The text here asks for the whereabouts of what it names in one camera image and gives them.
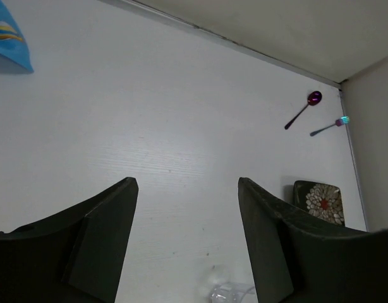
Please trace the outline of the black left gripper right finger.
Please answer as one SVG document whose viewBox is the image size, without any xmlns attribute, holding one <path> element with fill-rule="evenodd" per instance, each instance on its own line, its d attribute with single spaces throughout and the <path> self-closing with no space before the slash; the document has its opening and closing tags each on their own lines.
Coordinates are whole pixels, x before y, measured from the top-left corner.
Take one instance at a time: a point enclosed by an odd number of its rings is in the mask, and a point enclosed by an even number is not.
<svg viewBox="0 0 388 303">
<path fill-rule="evenodd" d="M 260 302 L 388 302 L 388 229 L 326 222 L 247 177 L 238 200 Z"/>
</svg>

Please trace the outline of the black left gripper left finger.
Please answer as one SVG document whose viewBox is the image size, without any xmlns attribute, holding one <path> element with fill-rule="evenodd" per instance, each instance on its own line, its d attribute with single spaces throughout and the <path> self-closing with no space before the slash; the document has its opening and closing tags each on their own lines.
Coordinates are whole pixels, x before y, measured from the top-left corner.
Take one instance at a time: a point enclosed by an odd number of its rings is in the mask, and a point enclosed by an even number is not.
<svg viewBox="0 0 388 303">
<path fill-rule="evenodd" d="M 136 209 L 127 177 L 59 213 L 0 232 L 0 302 L 114 302 Z"/>
</svg>

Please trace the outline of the black floral square plate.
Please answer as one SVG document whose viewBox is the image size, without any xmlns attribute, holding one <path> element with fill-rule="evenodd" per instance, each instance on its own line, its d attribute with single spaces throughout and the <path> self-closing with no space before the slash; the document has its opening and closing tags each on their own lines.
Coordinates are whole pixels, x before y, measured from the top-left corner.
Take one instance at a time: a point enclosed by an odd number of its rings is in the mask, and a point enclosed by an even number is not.
<svg viewBox="0 0 388 303">
<path fill-rule="evenodd" d="M 293 186 L 293 204 L 321 220 L 345 226 L 343 201 L 337 186 L 296 181 Z"/>
</svg>

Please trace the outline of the clear plastic cup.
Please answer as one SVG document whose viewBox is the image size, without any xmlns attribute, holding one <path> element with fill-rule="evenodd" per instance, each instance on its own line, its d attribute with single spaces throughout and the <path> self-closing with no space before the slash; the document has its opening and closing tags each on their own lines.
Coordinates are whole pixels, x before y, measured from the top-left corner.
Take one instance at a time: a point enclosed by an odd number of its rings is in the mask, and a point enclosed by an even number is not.
<svg viewBox="0 0 388 303">
<path fill-rule="evenodd" d="M 258 302 L 254 285 L 232 280 L 229 270 L 219 264 L 202 273 L 195 293 L 201 302 Z"/>
</svg>

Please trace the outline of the iridescent metallic fork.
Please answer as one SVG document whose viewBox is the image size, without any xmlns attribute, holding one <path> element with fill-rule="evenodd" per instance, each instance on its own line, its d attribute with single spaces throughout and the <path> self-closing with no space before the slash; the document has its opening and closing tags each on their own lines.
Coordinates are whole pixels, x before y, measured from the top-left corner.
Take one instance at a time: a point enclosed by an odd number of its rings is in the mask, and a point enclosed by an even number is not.
<svg viewBox="0 0 388 303">
<path fill-rule="evenodd" d="M 319 133 L 321 133 L 329 128 L 335 127 L 335 126 L 341 127 L 341 126 L 347 125 L 349 122 L 350 122 L 350 118 L 348 116 L 340 117 L 340 118 L 336 119 L 336 121 L 333 124 L 311 132 L 310 136 L 311 137 L 316 136 L 317 134 L 319 134 Z"/>
</svg>

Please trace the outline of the purple metallic spoon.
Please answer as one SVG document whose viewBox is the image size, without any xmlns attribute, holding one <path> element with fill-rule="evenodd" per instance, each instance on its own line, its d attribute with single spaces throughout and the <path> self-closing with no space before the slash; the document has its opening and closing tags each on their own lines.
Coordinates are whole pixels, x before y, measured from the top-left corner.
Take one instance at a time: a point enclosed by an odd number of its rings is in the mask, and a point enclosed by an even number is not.
<svg viewBox="0 0 388 303">
<path fill-rule="evenodd" d="M 322 100 L 322 93 L 320 91 L 311 92 L 306 101 L 306 105 L 284 126 L 285 130 L 288 130 L 297 118 L 310 106 L 319 104 Z"/>
</svg>

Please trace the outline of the blue space-print cloth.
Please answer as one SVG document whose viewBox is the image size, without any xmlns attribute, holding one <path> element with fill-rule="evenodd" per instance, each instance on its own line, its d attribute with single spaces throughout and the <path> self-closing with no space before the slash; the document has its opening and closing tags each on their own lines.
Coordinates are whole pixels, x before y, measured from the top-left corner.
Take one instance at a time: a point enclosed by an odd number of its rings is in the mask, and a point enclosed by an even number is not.
<svg viewBox="0 0 388 303">
<path fill-rule="evenodd" d="M 27 41 L 2 1 L 0 1 L 0 56 L 13 61 L 28 73 L 33 73 Z"/>
</svg>

